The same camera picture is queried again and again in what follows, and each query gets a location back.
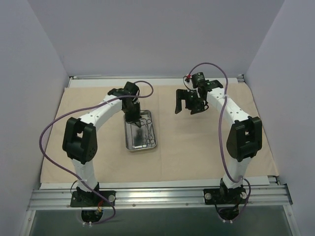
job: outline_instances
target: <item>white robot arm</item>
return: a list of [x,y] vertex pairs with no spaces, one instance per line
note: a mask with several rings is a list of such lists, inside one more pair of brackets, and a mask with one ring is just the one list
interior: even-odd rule
[[[176,91],[175,113],[182,110],[181,100],[185,100],[186,108],[191,110],[191,114],[207,110],[208,103],[220,112],[225,101],[222,84],[217,80],[205,80],[202,72],[192,75],[191,81],[195,90]],[[244,112],[230,97],[227,97],[223,118],[230,126],[226,147],[232,160],[227,169],[232,179],[238,182],[233,182],[227,174],[222,178],[222,182],[226,189],[235,189],[242,186],[241,177],[245,175],[251,158],[261,149],[262,123],[260,118],[252,118]]]
[[[139,87],[127,82],[124,88],[109,91],[101,103],[111,101],[116,97],[138,93]],[[126,122],[140,125],[140,103],[137,98],[131,97],[108,102],[79,118],[70,118],[66,123],[63,150],[71,158],[76,174],[95,191],[99,190],[93,168],[93,158],[97,152],[96,133],[108,119],[121,110],[125,113]],[[77,192],[85,199],[93,200],[95,197],[81,181],[78,181]]]

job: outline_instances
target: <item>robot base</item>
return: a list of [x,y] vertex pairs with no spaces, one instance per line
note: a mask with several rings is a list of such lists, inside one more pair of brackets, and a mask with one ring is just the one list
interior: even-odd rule
[[227,188],[221,179],[220,188],[210,188],[203,190],[206,205],[239,205],[246,201],[246,190],[241,185],[237,188]]
[[[115,205],[115,199],[116,199],[115,191],[99,191],[99,193],[100,195],[108,199],[112,203],[112,205]],[[71,207],[97,207],[101,200],[102,199],[96,195],[92,199],[85,198],[81,195],[78,195],[77,191],[74,191],[72,193],[70,206]],[[105,201],[103,202],[101,206],[110,207],[110,205]]]

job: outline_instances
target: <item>white wall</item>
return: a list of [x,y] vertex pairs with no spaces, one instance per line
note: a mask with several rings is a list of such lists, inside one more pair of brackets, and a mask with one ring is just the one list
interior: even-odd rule
[[303,235],[314,235],[315,1],[285,0],[246,82],[293,198]]
[[29,0],[69,75],[177,77],[244,74],[283,1]]
[[41,130],[68,81],[26,0],[0,2],[0,234],[18,235],[38,183]]

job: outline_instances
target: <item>stainless steel tray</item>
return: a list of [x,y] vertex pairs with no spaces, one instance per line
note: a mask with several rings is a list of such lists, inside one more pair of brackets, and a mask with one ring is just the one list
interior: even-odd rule
[[129,151],[151,149],[157,145],[151,112],[142,110],[140,115],[140,128],[134,124],[126,123],[124,116],[126,148]]

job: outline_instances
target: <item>mounting plate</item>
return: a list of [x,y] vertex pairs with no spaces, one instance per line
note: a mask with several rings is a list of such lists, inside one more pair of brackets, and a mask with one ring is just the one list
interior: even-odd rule
[[219,188],[203,190],[203,198],[206,205],[244,204],[246,199],[242,198],[242,196],[246,196],[246,190],[243,187],[235,188],[231,196],[233,197],[223,197]]
[[[100,195],[104,196],[106,199],[115,205],[116,192],[115,191],[99,191]],[[70,206],[71,207],[97,207],[98,203],[101,201],[101,198],[97,198],[96,201],[91,199],[78,197],[78,192],[74,191],[72,193]],[[110,207],[110,205],[104,201],[102,207]]]

